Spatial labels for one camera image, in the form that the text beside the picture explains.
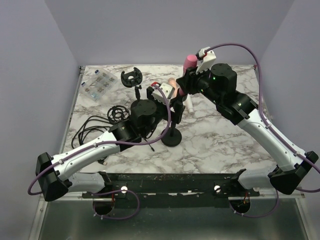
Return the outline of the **beige microphone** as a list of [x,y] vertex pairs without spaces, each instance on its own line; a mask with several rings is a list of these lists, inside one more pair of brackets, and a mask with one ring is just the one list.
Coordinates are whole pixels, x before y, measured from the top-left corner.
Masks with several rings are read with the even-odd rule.
[[171,97],[173,99],[173,98],[175,98],[177,96],[177,92],[178,92],[179,87],[177,85],[176,79],[173,78],[173,77],[170,77],[168,79],[168,83],[174,88],[174,92],[173,92],[172,97]]

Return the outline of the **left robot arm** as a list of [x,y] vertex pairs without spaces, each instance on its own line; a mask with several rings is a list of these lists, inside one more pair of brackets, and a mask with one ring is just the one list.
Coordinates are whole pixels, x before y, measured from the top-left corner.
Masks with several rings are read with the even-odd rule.
[[37,157],[35,182],[45,201],[52,202],[69,192],[89,192],[104,198],[110,194],[111,185],[101,173],[80,173],[84,167],[102,158],[114,155],[133,146],[143,146],[142,141],[157,125],[165,120],[166,128],[151,140],[156,143],[170,131],[173,123],[179,123],[184,111],[181,100],[166,102],[154,98],[134,101],[128,118],[113,124],[97,138],[73,150],[56,155],[47,152]]

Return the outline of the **pink microphone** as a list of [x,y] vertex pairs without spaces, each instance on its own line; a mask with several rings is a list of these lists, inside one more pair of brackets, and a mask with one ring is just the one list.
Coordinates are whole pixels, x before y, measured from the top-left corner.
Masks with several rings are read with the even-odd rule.
[[188,55],[184,60],[181,77],[183,77],[184,75],[193,76],[195,74],[196,69],[197,69],[197,64],[198,64],[198,59],[197,59],[196,55],[194,55],[194,54]]

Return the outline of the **black shock mount desk stand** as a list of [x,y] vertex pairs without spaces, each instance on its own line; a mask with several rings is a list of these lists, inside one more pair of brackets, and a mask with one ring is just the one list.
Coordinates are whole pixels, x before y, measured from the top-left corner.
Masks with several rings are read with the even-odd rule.
[[122,71],[120,80],[126,88],[134,88],[136,100],[139,101],[141,99],[140,90],[142,89],[141,83],[143,80],[141,71],[137,67],[134,67],[133,71],[130,72]]

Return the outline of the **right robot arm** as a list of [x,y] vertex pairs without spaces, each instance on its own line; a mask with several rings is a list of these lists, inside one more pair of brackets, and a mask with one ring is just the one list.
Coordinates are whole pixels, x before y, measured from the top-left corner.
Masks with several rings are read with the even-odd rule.
[[237,73],[231,66],[217,63],[201,73],[196,70],[190,67],[176,80],[180,91],[204,95],[224,118],[251,135],[276,162],[271,167],[238,171],[230,183],[230,191],[241,196],[252,188],[275,188],[282,194],[292,194],[310,171],[311,164],[318,160],[318,155],[301,148],[292,150],[293,143],[263,121],[264,114],[259,112],[255,101],[236,90]]

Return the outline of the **black tripod shock mount stand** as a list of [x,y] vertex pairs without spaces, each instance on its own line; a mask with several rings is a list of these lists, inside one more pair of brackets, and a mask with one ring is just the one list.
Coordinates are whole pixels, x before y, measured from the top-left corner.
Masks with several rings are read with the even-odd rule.
[[107,112],[107,118],[112,125],[108,132],[120,142],[140,143],[142,139],[147,142],[157,127],[154,117],[148,119],[149,122],[142,122],[143,117],[132,117],[128,108],[123,105],[111,107]]

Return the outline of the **silver white microphone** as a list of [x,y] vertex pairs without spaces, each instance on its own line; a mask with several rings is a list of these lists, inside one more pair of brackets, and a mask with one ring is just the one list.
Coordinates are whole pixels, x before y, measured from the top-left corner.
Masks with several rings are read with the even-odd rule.
[[191,99],[191,96],[188,95],[186,100],[184,101],[185,103],[185,106],[187,107],[187,110],[189,113],[193,113],[194,112],[194,106],[193,106],[193,103],[192,103],[192,99]]

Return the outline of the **black clip round base stand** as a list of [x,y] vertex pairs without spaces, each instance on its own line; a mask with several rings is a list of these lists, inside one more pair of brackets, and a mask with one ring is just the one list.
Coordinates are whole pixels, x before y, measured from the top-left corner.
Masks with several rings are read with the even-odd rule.
[[171,112],[170,127],[169,127],[168,131],[166,132],[166,134],[164,135],[164,137],[161,138],[162,143],[167,147],[176,147],[182,141],[182,134],[176,128],[177,124],[174,122],[174,117],[175,117],[174,103],[172,104],[173,112]]

